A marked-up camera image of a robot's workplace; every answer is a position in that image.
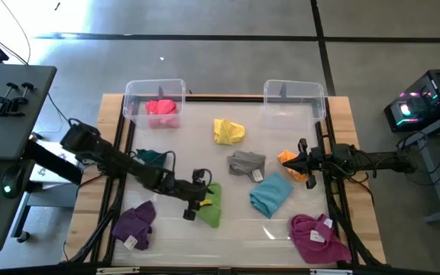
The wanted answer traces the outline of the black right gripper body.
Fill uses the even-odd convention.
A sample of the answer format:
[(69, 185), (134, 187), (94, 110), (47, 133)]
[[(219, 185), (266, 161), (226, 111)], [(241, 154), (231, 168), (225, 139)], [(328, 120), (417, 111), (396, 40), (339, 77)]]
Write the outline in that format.
[(319, 147), (315, 147), (315, 153), (308, 152), (307, 148), (307, 140), (301, 138), (298, 143), (300, 160), (299, 173), (306, 177), (306, 188), (313, 189), (316, 186), (316, 179), (313, 172), (321, 170), (323, 156)]

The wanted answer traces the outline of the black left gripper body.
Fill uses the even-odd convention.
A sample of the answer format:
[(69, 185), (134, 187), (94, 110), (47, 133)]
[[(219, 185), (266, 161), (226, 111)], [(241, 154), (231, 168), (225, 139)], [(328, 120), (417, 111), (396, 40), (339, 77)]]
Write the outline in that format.
[(192, 173), (192, 182), (186, 180), (175, 181), (177, 197), (188, 202), (188, 206), (183, 213), (185, 220), (195, 220), (196, 211), (200, 210), (200, 202), (205, 200), (210, 184), (210, 170), (194, 170)]

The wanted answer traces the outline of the orange towel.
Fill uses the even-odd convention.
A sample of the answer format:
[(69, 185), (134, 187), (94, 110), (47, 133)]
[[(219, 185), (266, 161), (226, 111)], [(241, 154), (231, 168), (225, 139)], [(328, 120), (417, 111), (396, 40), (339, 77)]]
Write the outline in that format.
[[(283, 164), (283, 163), (287, 162), (288, 160), (292, 160), (296, 157), (297, 157), (297, 154), (295, 154), (289, 150), (284, 150), (280, 154), (278, 154), (277, 159), (281, 164)], [(285, 170), (295, 181), (297, 181), (297, 182), (307, 181), (307, 176), (305, 174), (301, 174), (301, 173), (296, 172), (295, 170), (292, 170), (287, 167), (285, 168)]]

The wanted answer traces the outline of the light green towel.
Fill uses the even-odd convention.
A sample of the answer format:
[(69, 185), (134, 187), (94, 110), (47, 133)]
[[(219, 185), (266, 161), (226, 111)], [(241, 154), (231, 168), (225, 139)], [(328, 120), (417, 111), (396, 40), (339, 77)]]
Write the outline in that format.
[(205, 199), (211, 199), (213, 205), (200, 208), (196, 215), (210, 227), (218, 228), (222, 214), (222, 186), (212, 182), (209, 188), (214, 194), (207, 194)]

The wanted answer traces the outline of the light blue towel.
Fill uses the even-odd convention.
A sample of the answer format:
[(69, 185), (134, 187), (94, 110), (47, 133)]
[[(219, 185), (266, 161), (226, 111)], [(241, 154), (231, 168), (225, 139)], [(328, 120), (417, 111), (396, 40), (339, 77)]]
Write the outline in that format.
[(293, 185), (275, 172), (250, 191), (250, 203), (263, 216), (272, 218), (292, 191)]

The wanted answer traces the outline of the gray towel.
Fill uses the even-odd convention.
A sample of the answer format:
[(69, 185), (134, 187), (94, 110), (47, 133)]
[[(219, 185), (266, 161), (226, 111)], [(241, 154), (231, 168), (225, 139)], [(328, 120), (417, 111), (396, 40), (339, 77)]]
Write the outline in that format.
[(253, 183), (264, 180), (266, 156), (254, 152), (236, 150), (227, 156), (228, 172), (235, 176), (248, 176)]

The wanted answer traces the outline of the dark green towel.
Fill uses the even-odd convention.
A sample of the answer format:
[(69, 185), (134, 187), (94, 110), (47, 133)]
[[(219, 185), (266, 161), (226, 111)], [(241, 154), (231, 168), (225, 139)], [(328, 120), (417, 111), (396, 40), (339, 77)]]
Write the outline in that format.
[(167, 154), (159, 153), (155, 150), (137, 149), (134, 158), (140, 164), (164, 168)]

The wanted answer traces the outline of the yellow towel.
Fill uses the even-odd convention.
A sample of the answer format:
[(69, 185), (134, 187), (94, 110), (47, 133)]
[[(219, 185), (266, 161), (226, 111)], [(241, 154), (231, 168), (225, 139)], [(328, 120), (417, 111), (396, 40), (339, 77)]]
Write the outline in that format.
[(216, 144), (233, 145), (243, 140), (246, 134), (243, 125), (225, 119), (214, 120), (214, 142)]

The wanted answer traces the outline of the clear plastic bin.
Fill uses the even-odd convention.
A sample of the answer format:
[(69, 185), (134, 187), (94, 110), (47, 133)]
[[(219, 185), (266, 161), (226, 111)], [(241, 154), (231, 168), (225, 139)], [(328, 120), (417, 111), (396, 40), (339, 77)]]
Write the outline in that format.
[(325, 117), (321, 84), (278, 79), (264, 83), (262, 122), (267, 128), (307, 131)]
[(175, 117), (179, 122), (186, 101), (186, 84), (182, 79), (134, 80), (126, 85), (122, 114), (139, 128), (151, 128), (148, 120), (159, 118), (149, 116), (145, 104), (150, 100), (171, 99), (176, 103)]

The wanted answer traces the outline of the purple towel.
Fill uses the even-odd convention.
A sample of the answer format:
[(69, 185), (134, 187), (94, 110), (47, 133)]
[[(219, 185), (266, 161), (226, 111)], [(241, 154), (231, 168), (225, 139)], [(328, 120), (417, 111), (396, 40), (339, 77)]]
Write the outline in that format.
[(152, 223), (156, 218), (156, 210), (152, 201), (146, 201), (135, 209), (123, 212), (112, 235), (128, 249), (147, 250), (149, 236), (153, 233)]

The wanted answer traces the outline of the magenta towel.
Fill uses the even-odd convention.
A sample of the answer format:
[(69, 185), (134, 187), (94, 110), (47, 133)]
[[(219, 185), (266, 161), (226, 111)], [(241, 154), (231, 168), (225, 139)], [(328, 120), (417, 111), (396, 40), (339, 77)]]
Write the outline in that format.
[(318, 218), (295, 215), (290, 219), (290, 240), (308, 264), (331, 264), (350, 261), (351, 252), (335, 235), (335, 223), (327, 215)]

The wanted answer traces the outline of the gray metal desk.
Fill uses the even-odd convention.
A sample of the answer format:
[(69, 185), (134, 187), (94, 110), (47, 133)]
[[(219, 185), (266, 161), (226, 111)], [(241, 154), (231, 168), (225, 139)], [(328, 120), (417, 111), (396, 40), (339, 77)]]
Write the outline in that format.
[[(440, 202), (440, 176), (438, 174), (440, 159), (439, 163), (436, 163), (431, 158), (431, 154), (429, 153), (429, 150), (427, 148), (427, 142), (429, 141), (429, 138), (438, 133), (440, 133), (440, 119), (423, 128), (421, 131), (416, 131), (407, 135), (396, 144), (396, 147), (398, 149), (402, 149), (406, 145), (410, 146), (414, 143), (418, 144), (419, 149), (417, 151), (409, 153), (409, 155), (420, 154), (422, 156), (423, 163), (425, 164), (425, 170), (423, 171), (423, 173), (428, 174), (430, 180), (432, 181), (430, 184), (421, 185), (419, 183), (419, 186), (433, 186), (435, 188), (435, 191), (437, 192), (438, 200)], [(429, 224), (440, 222), (440, 212), (436, 212), (434, 214), (426, 216), (424, 218), (424, 221)]]

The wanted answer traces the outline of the black desk clamp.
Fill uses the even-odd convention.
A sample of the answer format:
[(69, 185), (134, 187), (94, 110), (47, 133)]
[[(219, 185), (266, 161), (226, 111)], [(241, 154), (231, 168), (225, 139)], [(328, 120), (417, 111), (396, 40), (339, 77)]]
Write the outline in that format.
[(34, 85), (29, 82), (23, 82), (21, 86), (24, 88), (24, 92), (22, 96), (12, 99), (11, 104), (8, 107), (8, 114), (10, 116), (15, 116), (15, 117), (24, 116), (24, 113), (19, 111), (19, 107), (20, 105), (28, 104), (27, 94), (34, 89)]
[(0, 116), (8, 116), (7, 109), (11, 104), (11, 100), (8, 98), (9, 94), (13, 90), (18, 90), (18, 86), (12, 82), (7, 82), (6, 86), (8, 87), (6, 93), (3, 96), (0, 96)]

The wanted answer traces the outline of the dark gray desk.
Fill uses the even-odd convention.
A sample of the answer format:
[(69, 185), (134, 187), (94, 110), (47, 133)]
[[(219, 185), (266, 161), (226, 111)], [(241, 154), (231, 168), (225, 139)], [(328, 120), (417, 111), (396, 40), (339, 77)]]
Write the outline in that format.
[(23, 153), (56, 73), (0, 63), (0, 251), (34, 166)]

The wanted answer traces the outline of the white frame bracket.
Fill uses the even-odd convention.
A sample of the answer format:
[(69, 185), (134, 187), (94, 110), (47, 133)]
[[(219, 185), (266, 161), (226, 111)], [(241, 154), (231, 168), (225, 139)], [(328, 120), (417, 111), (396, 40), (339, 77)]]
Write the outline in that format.
[(139, 267), (103, 267), (96, 270), (95, 275), (128, 275), (140, 273)]
[(310, 269), (310, 275), (354, 275), (352, 270)]

